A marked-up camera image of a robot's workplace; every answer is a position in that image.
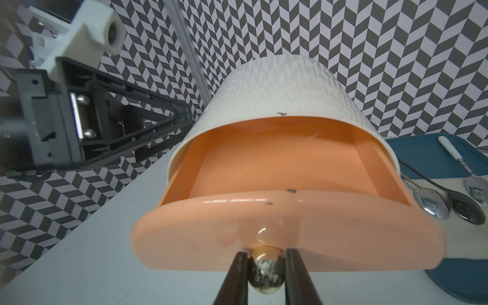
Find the pink top drawer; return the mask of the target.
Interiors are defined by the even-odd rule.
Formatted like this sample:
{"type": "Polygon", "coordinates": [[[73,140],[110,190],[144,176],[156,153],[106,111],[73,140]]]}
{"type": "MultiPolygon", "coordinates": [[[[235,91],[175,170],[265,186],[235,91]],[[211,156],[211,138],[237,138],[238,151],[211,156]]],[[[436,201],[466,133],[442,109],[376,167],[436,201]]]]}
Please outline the pink top drawer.
{"type": "Polygon", "coordinates": [[[150,269],[225,271],[295,249],[312,272],[432,269],[447,245],[373,131],[336,119],[281,116],[193,130],[168,186],[131,232],[150,269]]]}

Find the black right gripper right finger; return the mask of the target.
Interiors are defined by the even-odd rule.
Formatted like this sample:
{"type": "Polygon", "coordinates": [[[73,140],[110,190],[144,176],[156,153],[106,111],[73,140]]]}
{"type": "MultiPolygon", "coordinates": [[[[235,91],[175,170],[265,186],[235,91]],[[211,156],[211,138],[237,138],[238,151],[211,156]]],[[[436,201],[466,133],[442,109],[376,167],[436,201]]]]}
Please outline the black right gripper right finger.
{"type": "Polygon", "coordinates": [[[285,251],[285,303],[323,305],[297,249],[285,251]]]}

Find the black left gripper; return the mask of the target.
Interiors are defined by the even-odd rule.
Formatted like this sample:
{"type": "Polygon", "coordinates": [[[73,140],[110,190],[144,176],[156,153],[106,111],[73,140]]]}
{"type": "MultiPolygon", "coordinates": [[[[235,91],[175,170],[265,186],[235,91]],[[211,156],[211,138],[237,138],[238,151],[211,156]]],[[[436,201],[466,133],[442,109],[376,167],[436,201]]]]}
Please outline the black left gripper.
{"type": "Polygon", "coordinates": [[[193,125],[188,104],[67,57],[61,80],[43,69],[16,71],[18,94],[1,98],[1,175],[42,179],[57,170],[137,161],[182,140],[193,125]]]}

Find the white drawer cabinet shell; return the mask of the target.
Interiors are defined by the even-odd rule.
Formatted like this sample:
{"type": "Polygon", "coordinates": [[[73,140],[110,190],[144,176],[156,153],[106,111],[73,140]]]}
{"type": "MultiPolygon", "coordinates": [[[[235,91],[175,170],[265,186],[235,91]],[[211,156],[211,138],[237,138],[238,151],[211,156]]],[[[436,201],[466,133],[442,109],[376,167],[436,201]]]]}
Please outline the white drawer cabinet shell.
{"type": "Polygon", "coordinates": [[[300,55],[274,55],[247,62],[227,76],[171,155],[166,177],[172,178],[191,141],[205,132],[242,121],[292,116],[334,119],[357,127],[373,136],[400,170],[391,146],[328,68],[300,55]]]}

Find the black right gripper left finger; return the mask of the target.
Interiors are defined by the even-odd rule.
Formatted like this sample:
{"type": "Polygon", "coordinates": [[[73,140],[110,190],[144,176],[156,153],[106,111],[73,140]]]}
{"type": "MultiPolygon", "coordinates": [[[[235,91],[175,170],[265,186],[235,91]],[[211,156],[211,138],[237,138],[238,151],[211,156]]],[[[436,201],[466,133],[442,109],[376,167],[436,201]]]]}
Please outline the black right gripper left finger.
{"type": "Polygon", "coordinates": [[[248,305],[248,254],[238,252],[213,305],[248,305]]]}

